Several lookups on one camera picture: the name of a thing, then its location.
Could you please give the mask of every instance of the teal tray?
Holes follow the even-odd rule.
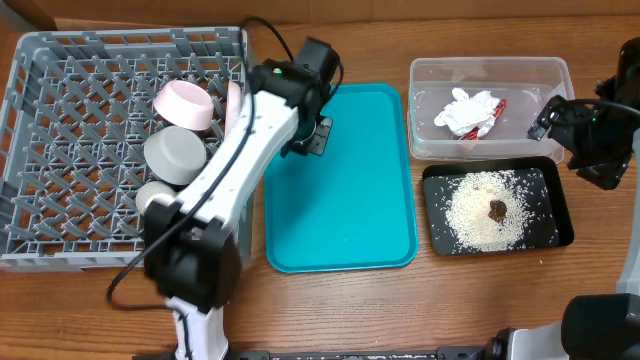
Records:
[[[276,156],[265,172],[267,258],[285,273],[407,265],[418,252],[400,96],[341,86],[323,156]]]

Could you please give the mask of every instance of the wooden table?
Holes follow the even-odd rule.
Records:
[[[559,56],[577,97],[593,97],[598,79],[613,75],[622,43],[638,36],[640,17],[281,26],[295,51],[305,35],[327,41],[344,61],[345,83],[382,81],[407,104],[409,65],[420,57]],[[275,38],[259,29],[261,59],[283,58]],[[6,82],[17,41],[1,57]],[[504,327],[558,321],[576,295],[614,291],[626,258],[635,192],[635,162],[619,189],[605,192],[560,165],[576,233],[564,249],[441,258],[430,248],[420,175],[411,161],[420,250],[405,268],[284,275],[264,254],[262,191],[255,203],[255,263],[225,308],[226,332],[238,349],[269,351],[434,349],[483,345]],[[169,351],[169,313],[120,313],[104,302],[114,270],[84,273],[0,273],[0,358],[129,359]],[[127,302],[160,302],[141,272],[118,289]]]

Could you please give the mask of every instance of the clear plastic bin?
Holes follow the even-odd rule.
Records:
[[[447,126],[433,119],[452,102],[451,90],[470,96],[481,90],[506,99],[507,107],[481,140],[453,140]],[[527,139],[527,130],[547,101],[562,95],[574,99],[564,60],[550,57],[474,57],[416,59],[409,85],[410,151],[417,159],[498,159],[545,155],[556,163],[562,147],[549,138]]]

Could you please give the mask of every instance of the crumpled paper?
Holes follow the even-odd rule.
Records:
[[[451,93],[455,101],[436,116],[433,120],[436,126],[447,125],[457,136],[464,136],[477,127],[478,138],[486,135],[496,122],[493,115],[500,99],[492,97],[488,90],[480,91],[472,98],[460,88],[454,88]]]

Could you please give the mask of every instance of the gray dish rack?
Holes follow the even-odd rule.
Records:
[[[238,55],[247,36],[239,32],[24,35],[0,111],[0,269],[123,266],[142,250],[134,200],[154,180],[142,149],[167,125],[152,100],[173,79],[208,90],[216,110],[204,139],[210,158],[223,137],[224,83],[244,82]],[[250,237],[250,218],[245,209],[240,236]]]

